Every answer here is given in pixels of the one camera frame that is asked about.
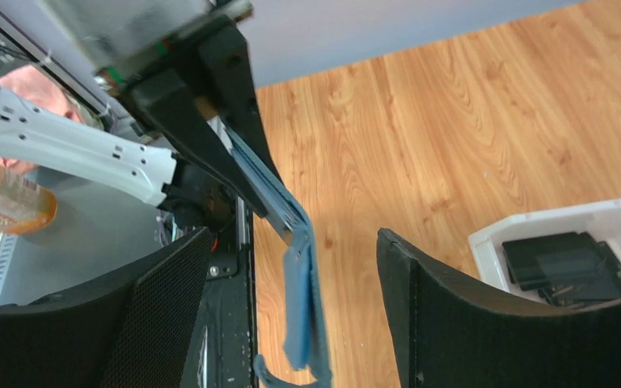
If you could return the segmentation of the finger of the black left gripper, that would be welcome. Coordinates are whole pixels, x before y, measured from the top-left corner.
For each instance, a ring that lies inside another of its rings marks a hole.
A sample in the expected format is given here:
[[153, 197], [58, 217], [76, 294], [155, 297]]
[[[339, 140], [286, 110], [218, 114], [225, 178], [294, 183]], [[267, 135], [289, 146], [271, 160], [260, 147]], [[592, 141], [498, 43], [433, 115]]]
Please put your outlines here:
[[172, 70], [127, 86], [122, 96], [156, 125], [180, 155], [236, 193], [261, 217], [268, 215], [259, 193], [196, 107], [196, 97]]
[[198, 44], [198, 55], [213, 88], [209, 97], [219, 116], [279, 177], [268, 148], [243, 34], [232, 25], [221, 27]]

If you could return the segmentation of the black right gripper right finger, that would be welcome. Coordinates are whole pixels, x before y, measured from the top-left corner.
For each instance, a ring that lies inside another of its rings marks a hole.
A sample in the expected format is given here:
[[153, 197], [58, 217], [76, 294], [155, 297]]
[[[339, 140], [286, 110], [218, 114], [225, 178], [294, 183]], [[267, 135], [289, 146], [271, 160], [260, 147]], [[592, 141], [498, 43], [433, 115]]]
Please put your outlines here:
[[506, 293], [393, 230], [376, 258], [404, 387], [621, 387], [621, 300], [584, 310]]

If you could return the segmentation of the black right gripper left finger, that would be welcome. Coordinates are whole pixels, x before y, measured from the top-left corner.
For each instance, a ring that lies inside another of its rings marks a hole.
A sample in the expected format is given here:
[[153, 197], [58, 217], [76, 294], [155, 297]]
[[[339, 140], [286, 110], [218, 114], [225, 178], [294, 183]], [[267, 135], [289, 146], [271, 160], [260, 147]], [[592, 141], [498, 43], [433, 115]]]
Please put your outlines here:
[[199, 229], [27, 305], [0, 306], [0, 387], [177, 387], [208, 272]]

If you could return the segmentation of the blue card holder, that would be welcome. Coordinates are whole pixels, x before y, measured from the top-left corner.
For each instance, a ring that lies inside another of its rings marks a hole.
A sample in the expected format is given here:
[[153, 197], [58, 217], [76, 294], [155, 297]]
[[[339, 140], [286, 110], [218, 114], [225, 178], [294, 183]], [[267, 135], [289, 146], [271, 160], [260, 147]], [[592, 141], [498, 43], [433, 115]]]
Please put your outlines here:
[[268, 211], [265, 219], [287, 245], [282, 258], [286, 358], [293, 369], [310, 370], [315, 378], [310, 387], [331, 387], [331, 360], [312, 222], [250, 146], [233, 129], [226, 128], [226, 133], [231, 156]]

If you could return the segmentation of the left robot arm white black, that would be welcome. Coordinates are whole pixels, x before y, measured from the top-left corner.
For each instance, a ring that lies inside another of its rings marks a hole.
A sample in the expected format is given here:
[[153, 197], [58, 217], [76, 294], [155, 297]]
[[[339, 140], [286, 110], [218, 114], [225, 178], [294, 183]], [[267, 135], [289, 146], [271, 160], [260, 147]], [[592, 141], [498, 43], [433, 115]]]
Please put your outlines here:
[[0, 87], [0, 157], [116, 188], [158, 208], [196, 202], [198, 167], [235, 190], [278, 233], [289, 230], [284, 188], [269, 153], [249, 65], [233, 24], [214, 23], [163, 53], [123, 98], [173, 145], [161, 150], [68, 120]]

